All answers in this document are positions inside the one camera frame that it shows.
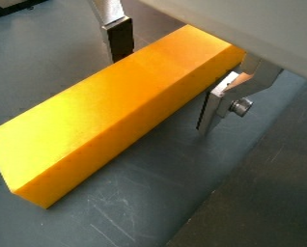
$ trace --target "orange foam block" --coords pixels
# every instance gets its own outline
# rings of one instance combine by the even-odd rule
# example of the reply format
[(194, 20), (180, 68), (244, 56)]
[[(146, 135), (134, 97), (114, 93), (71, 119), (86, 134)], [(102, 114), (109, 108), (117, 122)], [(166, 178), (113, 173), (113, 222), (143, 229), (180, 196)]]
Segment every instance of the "orange foam block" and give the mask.
[(0, 172), (11, 191), (51, 206), (244, 56), (185, 26), (0, 125)]

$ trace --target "metal plate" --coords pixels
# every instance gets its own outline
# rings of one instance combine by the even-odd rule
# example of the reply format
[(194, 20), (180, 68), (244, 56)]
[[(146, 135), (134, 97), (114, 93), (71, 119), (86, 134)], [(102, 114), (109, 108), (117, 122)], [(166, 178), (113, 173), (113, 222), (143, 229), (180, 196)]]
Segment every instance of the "metal plate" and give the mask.
[(307, 77), (307, 1), (141, 1)]

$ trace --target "gray table surface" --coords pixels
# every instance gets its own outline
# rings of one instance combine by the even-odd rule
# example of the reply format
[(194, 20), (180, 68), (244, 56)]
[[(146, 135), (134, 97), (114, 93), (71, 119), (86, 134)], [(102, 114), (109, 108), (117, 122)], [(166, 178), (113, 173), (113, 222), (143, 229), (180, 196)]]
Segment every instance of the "gray table surface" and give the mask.
[[(182, 26), (137, 1), (125, 4), (137, 48)], [(87, 1), (53, 0), (0, 18), (0, 124), (106, 66)], [(0, 246), (165, 246), (304, 83), (286, 71), (253, 97), (249, 115), (230, 115), (206, 139), (196, 129), (200, 95), (50, 210), (13, 195), (0, 176)]]

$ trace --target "silver metal part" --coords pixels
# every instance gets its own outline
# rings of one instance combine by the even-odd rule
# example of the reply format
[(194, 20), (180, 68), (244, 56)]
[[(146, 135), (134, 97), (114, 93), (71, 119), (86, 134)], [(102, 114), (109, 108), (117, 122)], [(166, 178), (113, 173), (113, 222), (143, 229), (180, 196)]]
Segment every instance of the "silver metal part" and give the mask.
[(206, 108), (204, 111), (204, 116), (198, 125), (198, 129), (202, 135), (208, 135), (209, 131), (218, 125), (221, 121), (221, 117), (217, 115), (217, 109), (224, 98), (224, 90), (238, 78), (238, 76), (240, 73), (232, 72), (212, 91), (209, 101), (205, 105)]
[(90, 0), (101, 26), (126, 16), (121, 0)]
[(236, 112), (237, 115), (244, 117), (252, 109), (252, 106), (253, 101), (249, 98), (244, 97), (233, 102), (230, 111)]
[(125, 14), (121, 0), (89, 0), (101, 25), (111, 64), (134, 53), (134, 22)]
[(202, 135), (216, 127), (217, 119), (225, 118), (230, 111), (241, 117), (249, 112), (253, 102), (246, 98), (274, 84), (282, 68), (248, 54), (242, 63), (242, 74), (232, 72), (212, 91), (198, 129)]

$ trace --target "scratch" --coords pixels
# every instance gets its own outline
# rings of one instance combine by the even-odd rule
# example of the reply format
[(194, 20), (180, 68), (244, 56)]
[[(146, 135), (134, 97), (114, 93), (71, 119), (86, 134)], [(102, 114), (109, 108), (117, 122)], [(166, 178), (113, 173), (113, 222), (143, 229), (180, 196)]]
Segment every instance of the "scratch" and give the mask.
[(146, 171), (145, 169), (142, 169), (142, 168), (139, 168), (139, 167), (137, 167), (137, 166), (134, 166), (134, 165), (131, 165), (131, 167), (133, 167), (134, 170), (142, 172), (142, 173), (146, 174), (147, 176), (150, 176), (150, 177), (153, 177), (153, 178), (155, 178), (155, 179), (158, 179), (158, 180), (161, 180), (161, 181), (164, 181), (164, 182), (166, 182), (166, 183), (169, 183), (169, 184), (173, 184), (173, 185), (177, 186), (177, 187), (185, 187), (185, 185), (182, 185), (181, 183), (177, 183), (177, 182), (169, 180), (168, 178), (165, 178), (165, 177), (162, 177), (162, 176), (160, 176), (160, 175), (157, 175), (157, 174), (154, 174), (154, 173), (150, 173), (150, 172)]
[(38, 233), (39, 233), (41, 235), (43, 235), (46, 238), (49, 238), (53, 242), (62, 243), (63, 246), (70, 247), (70, 245), (67, 245), (66, 243), (63, 243), (61, 240), (51, 238), (50, 236), (47, 236), (46, 234), (42, 234), (41, 232), (38, 232)]
[(280, 154), (281, 154), (284, 148), (285, 148), (285, 145), (282, 146), (282, 148), (281, 148), (280, 151), (277, 152), (277, 154), (276, 154), (276, 156), (274, 156), (274, 158), (273, 158), (273, 160), (272, 160), (272, 163), (274, 162), (274, 160), (276, 160), (277, 157), (280, 156)]
[(146, 188), (146, 189), (151, 189), (151, 187), (149, 187), (149, 186), (146, 186), (145, 184), (142, 184), (142, 183), (139, 183), (139, 182), (131, 180), (130, 178), (127, 178), (127, 177), (123, 177), (123, 178), (125, 178), (130, 183), (133, 183), (134, 185), (137, 185), (137, 186), (139, 186), (139, 187), (143, 187), (143, 188)]
[(149, 235), (149, 234), (145, 234), (145, 233), (137, 233), (139, 236), (142, 237), (146, 237), (146, 238), (151, 238), (151, 239), (157, 239), (158, 237), (154, 236), (154, 235)]
[(101, 214), (105, 216), (105, 218), (110, 221), (110, 223), (118, 228), (118, 230), (135, 242), (135, 238), (126, 232), (126, 230), (115, 223), (115, 221), (109, 217), (106, 212), (95, 206), (97, 210), (101, 212)]
[(110, 241), (110, 243), (115, 246), (115, 247), (119, 247), (115, 242), (111, 240), (111, 238), (98, 229), (98, 227), (91, 224), (91, 227), (106, 237), (106, 239)]

